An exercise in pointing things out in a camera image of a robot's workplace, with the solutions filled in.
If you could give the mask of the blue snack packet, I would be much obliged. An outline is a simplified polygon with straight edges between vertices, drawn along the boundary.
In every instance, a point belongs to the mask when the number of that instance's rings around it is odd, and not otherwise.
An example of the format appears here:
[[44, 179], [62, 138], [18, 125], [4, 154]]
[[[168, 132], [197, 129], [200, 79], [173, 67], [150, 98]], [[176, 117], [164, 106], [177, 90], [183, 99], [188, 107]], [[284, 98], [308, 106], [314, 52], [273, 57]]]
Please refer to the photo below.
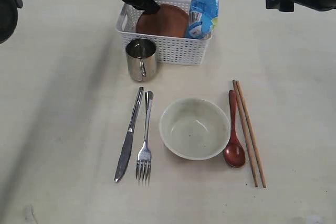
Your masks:
[[219, 0], [191, 0], [185, 38], [204, 39], [218, 22]]

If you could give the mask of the brown wooden chopstick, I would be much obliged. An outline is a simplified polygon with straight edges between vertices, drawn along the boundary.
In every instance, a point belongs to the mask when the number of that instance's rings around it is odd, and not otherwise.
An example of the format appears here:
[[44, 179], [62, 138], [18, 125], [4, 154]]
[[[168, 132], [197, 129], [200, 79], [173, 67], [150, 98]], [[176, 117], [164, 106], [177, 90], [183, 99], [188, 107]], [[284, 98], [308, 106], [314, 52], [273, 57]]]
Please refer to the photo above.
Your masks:
[[246, 144], [247, 154], [248, 154], [248, 158], [249, 158], [249, 162], [250, 162], [251, 173], [253, 175], [254, 186], [258, 187], [258, 179], [257, 179], [257, 175], [256, 175], [256, 164], [255, 164], [255, 160], [254, 160], [253, 153], [252, 153], [252, 146], [251, 146], [250, 135], [249, 135], [249, 132], [248, 132], [248, 125], [247, 125], [245, 112], [243, 110], [242, 100], [241, 100], [241, 97], [240, 97], [240, 94], [239, 94], [239, 91], [238, 91], [238, 85], [237, 85], [236, 80], [233, 80], [233, 87], [234, 87], [234, 90], [236, 92], [237, 106], [238, 106], [238, 110], [239, 110], [239, 116], [240, 116], [241, 126], [242, 126], [242, 129], [243, 129], [243, 134], [244, 134], [244, 138], [245, 138], [245, 144]]
[[259, 169], [259, 173], [260, 173], [260, 177], [261, 177], [261, 182], [262, 182], [263, 188], [266, 188], [267, 185], [266, 185], [266, 180], [265, 180], [265, 176], [264, 176], [263, 166], [262, 166], [262, 162], [261, 162], [261, 159], [260, 159], [259, 150], [258, 150], [257, 142], [256, 142], [256, 139], [255, 139], [253, 127], [251, 125], [251, 120], [250, 120], [249, 113], [248, 113], [248, 110], [247, 110], [244, 94], [243, 94], [243, 91], [241, 89], [241, 86], [240, 86], [240, 83], [239, 83], [238, 80], [236, 81], [236, 84], [237, 84], [238, 92], [239, 92], [240, 99], [241, 99], [241, 102], [242, 102], [242, 106], [243, 106], [243, 109], [244, 109], [244, 112], [245, 112], [245, 117], [246, 117], [248, 129], [249, 129], [249, 133], [250, 133], [250, 137], [251, 137], [251, 142], [252, 142], [252, 145], [253, 145], [253, 148], [254, 148], [255, 157], [256, 157], [256, 161], [257, 161], [257, 165], [258, 165], [258, 169]]

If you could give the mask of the shiny steel cup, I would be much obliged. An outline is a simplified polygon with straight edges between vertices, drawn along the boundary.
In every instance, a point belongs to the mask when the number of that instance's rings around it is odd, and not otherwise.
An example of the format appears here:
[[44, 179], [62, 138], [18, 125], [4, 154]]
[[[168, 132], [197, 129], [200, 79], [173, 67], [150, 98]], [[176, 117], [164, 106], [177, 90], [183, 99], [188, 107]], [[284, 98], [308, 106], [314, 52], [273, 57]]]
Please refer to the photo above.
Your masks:
[[156, 44], [147, 38], [136, 38], [128, 42], [125, 47], [128, 72], [137, 82], [146, 82], [157, 74], [158, 59]]

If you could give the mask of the white perforated plastic basket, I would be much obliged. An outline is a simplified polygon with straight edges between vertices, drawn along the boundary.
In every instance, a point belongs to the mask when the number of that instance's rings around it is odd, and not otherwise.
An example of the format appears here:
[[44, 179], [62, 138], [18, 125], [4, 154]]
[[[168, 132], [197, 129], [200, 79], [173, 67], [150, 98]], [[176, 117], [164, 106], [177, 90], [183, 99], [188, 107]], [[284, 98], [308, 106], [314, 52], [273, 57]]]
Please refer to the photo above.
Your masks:
[[157, 60], [161, 63], [199, 66], [202, 64], [212, 32], [204, 39], [177, 38], [135, 32], [137, 21], [143, 11], [124, 4], [119, 15], [116, 30], [121, 36], [123, 46], [136, 38], [147, 38], [156, 44]]

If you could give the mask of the cream ceramic bowl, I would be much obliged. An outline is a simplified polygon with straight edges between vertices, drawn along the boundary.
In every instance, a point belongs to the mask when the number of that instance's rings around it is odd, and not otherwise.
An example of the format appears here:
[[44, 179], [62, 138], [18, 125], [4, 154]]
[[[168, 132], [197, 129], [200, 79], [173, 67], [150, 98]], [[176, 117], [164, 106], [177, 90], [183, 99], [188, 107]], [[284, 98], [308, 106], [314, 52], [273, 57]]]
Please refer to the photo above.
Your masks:
[[220, 154], [229, 142], [230, 121], [216, 104], [200, 98], [171, 103], [159, 120], [161, 139], [176, 156], [202, 161]]

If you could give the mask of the dark red wooden spoon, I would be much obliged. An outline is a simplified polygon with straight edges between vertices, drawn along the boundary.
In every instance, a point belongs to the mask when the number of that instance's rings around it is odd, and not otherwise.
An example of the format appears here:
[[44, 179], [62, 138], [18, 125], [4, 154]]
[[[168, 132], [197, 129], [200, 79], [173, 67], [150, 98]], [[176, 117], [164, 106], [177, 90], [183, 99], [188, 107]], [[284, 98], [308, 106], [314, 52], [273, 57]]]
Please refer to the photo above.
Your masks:
[[238, 140], [235, 121], [236, 121], [236, 92], [234, 90], [229, 91], [229, 106], [230, 106], [230, 138], [223, 151], [223, 156], [226, 163], [234, 168], [240, 168], [245, 164], [245, 151]]

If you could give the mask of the steel table fork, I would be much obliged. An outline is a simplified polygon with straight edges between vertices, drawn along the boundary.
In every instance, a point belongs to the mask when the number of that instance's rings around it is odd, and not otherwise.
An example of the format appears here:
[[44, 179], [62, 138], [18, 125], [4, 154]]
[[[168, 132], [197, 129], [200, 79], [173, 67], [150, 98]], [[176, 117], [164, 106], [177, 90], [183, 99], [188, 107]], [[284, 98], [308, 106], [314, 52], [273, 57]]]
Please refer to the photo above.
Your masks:
[[149, 125], [151, 108], [153, 104], [153, 92], [145, 92], [145, 127], [144, 127], [144, 140], [141, 149], [138, 152], [136, 159], [135, 178], [138, 182], [148, 183], [151, 174], [151, 160], [152, 153], [148, 147], [149, 140]]

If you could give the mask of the steel table knife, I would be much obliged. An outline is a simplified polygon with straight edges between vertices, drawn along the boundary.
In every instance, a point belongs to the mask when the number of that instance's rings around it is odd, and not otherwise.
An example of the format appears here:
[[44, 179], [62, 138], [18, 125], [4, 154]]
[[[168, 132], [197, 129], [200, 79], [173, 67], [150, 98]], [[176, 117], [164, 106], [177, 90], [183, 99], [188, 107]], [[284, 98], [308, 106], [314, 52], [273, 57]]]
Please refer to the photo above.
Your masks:
[[131, 152], [132, 152], [134, 129], [135, 129], [135, 124], [136, 124], [136, 120], [138, 117], [139, 109], [141, 106], [143, 92], [144, 92], [144, 87], [139, 87], [136, 100], [135, 100], [135, 104], [133, 107], [132, 115], [131, 115], [131, 120], [128, 126], [127, 134], [125, 136], [125, 140], [124, 140], [123, 147], [122, 147], [120, 157], [118, 160], [116, 172], [114, 175], [115, 183], [118, 183], [122, 179], [122, 177], [124, 176], [128, 168], [128, 163], [129, 163]]

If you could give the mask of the small dark red dish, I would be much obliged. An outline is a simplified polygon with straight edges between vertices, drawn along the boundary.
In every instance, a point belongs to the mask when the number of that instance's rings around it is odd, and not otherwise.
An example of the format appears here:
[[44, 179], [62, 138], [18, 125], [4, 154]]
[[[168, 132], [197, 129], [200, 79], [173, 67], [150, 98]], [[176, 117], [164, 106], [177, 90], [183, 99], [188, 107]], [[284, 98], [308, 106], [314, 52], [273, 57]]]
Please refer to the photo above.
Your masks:
[[188, 26], [189, 16], [179, 7], [161, 4], [155, 14], [143, 12], [135, 31], [139, 34], [183, 38]]

